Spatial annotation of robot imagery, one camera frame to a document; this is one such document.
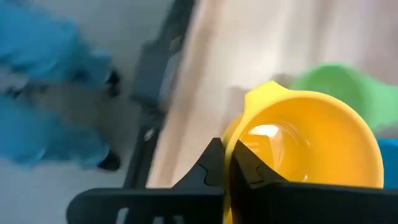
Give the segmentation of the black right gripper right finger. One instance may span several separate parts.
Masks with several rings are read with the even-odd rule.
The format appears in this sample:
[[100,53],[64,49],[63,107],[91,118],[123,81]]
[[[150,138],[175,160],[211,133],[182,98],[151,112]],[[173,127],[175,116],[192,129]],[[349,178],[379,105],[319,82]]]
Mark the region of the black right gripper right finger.
[[397,191],[289,182],[238,141],[231,216],[233,223],[397,223]]

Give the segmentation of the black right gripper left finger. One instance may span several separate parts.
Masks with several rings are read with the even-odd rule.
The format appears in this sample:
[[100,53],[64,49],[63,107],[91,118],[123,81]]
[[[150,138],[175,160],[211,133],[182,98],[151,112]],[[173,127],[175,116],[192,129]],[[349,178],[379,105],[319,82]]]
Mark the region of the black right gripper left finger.
[[213,138],[171,188],[90,189],[68,205],[67,223],[222,223],[224,148]]

